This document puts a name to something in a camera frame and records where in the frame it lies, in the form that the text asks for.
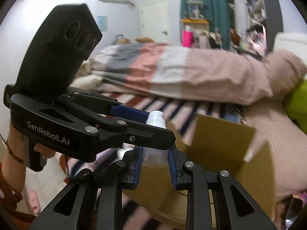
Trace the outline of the person's left hand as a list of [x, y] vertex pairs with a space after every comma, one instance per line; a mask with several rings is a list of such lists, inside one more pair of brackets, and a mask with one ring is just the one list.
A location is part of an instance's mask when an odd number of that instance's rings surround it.
[[23, 139], [24, 135], [10, 124], [5, 141], [8, 153], [4, 157], [1, 170], [6, 183], [17, 193], [23, 191], [26, 180], [26, 147]]

